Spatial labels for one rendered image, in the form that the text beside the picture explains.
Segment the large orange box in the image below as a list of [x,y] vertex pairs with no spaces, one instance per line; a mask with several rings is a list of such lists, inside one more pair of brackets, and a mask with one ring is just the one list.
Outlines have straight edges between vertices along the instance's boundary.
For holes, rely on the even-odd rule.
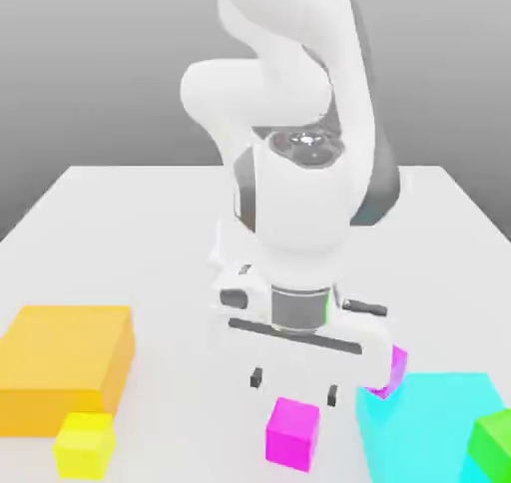
[[135,354],[127,305],[27,305],[0,337],[0,437],[53,437],[117,412]]

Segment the large cyan box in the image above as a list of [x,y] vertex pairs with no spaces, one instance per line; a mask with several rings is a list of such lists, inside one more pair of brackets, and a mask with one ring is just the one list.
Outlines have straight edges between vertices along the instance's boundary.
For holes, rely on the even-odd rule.
[[467,446],[475,421],[503,409],[485,373],[408,373],[385,399],[359,387],[370,483],[492,483]]

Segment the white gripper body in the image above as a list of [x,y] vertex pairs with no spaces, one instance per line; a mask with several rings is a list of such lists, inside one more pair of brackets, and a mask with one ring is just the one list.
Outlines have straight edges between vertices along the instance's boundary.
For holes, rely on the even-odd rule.
[[214,312],[210,343],[218,354],[265,375],[291,374],[326,384],[381,388],[389,380],[392,338],[377,318],[336,312],[315,334],[294,335],[265,323]]

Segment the small magenta cube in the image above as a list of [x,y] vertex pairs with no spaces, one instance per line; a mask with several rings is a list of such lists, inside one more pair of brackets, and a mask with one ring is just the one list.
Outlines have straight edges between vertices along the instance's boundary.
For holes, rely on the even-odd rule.
[[387,399],[400,386],[407,366],[408,352],[397,345],[392,349],[392,361],[389,381],[386,386],[376,389],[368,388],[368,391],[380,399]]
[[265,427],[265,459],[308,473],[320,423],[317,406],[279,397]]

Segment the small yellow cube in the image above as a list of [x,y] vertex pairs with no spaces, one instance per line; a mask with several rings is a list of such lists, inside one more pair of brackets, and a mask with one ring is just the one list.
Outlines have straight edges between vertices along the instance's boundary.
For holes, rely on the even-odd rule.
[[102,480],[116,440],[110,413],[69,413],[58,432],[53,454],[61,478]]

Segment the small green cube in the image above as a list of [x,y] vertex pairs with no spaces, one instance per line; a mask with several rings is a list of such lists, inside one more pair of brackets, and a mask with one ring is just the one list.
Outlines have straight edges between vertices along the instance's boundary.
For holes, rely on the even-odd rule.
[[475,420],[468,454],[490,483],[511,483],[511,408]]

